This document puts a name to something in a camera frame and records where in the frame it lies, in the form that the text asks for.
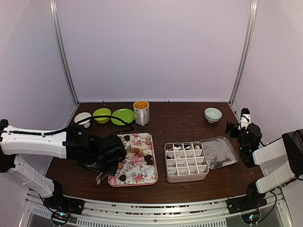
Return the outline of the metal serving tongs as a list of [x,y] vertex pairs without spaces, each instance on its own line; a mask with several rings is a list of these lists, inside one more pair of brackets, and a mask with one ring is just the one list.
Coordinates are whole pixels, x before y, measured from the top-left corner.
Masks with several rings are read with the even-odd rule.
[[[126,148],[126,154],[128,155],[128,153],[130,152],[132,148],[132,145],[128,145],[127,148]],[[125,159],[123,161],[121,161],[119,164],[118,164],[118,170],[121,170],[123,169],[125,163],[126,163],[126,158],[127,158],[127,155],[125,156]],[[107,174],[105,173],[100,173],[97,177],[96,177],[96,182],[97,182],[97,185],[100,184],[101,180],[105,179],[107,177]]]

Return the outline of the pink rabbit tin lid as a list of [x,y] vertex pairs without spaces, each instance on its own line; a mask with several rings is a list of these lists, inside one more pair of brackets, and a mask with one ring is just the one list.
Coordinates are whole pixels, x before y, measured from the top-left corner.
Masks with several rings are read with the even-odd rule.
[[239,157],[225,136],[201,140],[210,170],[238,163]]

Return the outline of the floral pink tray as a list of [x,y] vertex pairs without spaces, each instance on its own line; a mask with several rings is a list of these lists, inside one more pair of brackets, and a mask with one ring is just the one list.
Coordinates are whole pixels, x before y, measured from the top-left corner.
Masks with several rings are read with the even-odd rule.
[[113,187],[143,186],[155,184],[158,170],[152,135],[149,133],[120,134],[119,138],[126,149],[116,175],[108,177]]

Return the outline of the pink divided tin box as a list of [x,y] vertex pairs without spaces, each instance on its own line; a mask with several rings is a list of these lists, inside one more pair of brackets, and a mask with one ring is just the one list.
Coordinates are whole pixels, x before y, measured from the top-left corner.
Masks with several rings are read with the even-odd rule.
[[199,141],[165,144],[164,159],[169,183],[202,181],[209,173],[203,145]]

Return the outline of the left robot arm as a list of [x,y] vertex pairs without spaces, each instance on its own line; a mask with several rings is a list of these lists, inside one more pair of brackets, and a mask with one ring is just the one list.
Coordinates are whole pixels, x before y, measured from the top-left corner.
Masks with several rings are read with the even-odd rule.
[[0,122],[0,171],[15,175],[58,210],[68,206],[62,185],[44,178],[21,157],[22,154],[52,156],[75,161],[90,171],[115,175],[126,149],[117,135],[105,138],[90,134],[80,123],[57,131],[15,128],[6,119]]

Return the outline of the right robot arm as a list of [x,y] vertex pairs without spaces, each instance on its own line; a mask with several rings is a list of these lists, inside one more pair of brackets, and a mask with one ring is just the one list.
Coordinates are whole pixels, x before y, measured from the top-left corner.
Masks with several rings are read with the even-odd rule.
[[229,199],[230,208],[255,209],[266,205],[265,195],[277,187],[299,180],[303,174],[303,131],[301,129],[284,133],[281,138],[262,146],[259,126],[247,117],[240,123],[226,123],[225,133],[236,138],[240,157],[248,168],[286,156],[287,160],[272,173],[250,183],[245,196]]

